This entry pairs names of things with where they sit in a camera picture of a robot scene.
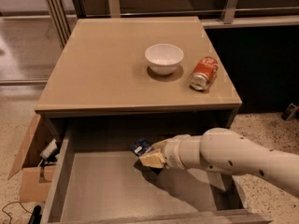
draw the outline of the can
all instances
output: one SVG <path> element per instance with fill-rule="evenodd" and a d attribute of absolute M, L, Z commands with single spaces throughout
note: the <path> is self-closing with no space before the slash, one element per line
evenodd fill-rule
<path fill-rule="evenodd" d="M 198 91 L 209 88 L 213 79 L 217 75 L 218 63 L 213 57 L 204 57 L 194 68 L 190 78 L 189 85 Z"/>

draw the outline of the wire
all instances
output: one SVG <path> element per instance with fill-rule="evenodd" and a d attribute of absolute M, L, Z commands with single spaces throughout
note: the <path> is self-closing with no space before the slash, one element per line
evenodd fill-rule
<path fill-rule="evenodd" d="M 27 210 L 27 209 L 26 209 L 26 208 L 25 208 L 19 201 L 11 202 L 11 203 L 5 205 L 5 206 L 2 208 L 2 212 L 4 212 L 6 215 L 9 216 L 9 224 L 11 224 L 12 216 L 11 216 L 8 212 L 6 212 L 4 209 L 5 209 L 6 207 L 8 207 L 9 205 L 12 205 L 12 204 L 14 204 L 14 203 L 18 203 L 18 204 L 22 207 L 22 209 L 24 209 L 24 211 L 25 211 L 26 213 L 30 213 L 30 214 L 32 214 L 32 212 L 28 211 L 28 210 Z"/>

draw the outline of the white robotic arm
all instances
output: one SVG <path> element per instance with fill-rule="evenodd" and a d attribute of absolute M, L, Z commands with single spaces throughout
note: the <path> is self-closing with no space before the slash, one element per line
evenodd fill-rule
<path fill-rule="evenodd" d="M 299 156 L 257 145 L 242 135 L 215 128 L 202 136 L 178 135 L 139 157 L 154 168 L 198 168 L 227 175 L 256 175 L 299 197 Z"/>

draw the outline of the white bowl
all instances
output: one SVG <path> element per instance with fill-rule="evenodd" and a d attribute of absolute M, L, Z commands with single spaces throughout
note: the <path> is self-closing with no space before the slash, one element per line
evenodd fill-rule
<path fill-rule="evenodd" d="M 170 44 L 157 44 L 146 50 L 149 68 L 160 76 L 166 76 L 178 69 L 184 52 Z"/>

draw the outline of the floor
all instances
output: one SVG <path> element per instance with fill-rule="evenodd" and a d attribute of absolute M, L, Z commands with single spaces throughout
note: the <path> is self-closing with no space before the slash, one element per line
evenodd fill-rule
<path fill-rule="evenodd" d="M 0 19 L 0 79 L 47 78 L 61 47 L 49 18 Z M 0 207 L 18 201 L 21 172 L 7 180 L 43 85 L 0 86 Z M 231 130 L 269 148 L 299 155 L 299 120 L 279 113 L 240 114 Z M 298 223 L 299 199 L 251 175 L 240 176 L 246 202 L 255 213 L 268 213 L 273 223 Z M 25 203 L 33 210 L 36 203 Z M 11 223 L 28 223 L 30 214 L 17 203 L 5 208 Z M 0 224 L 9 217 L 0 212 Z"/>

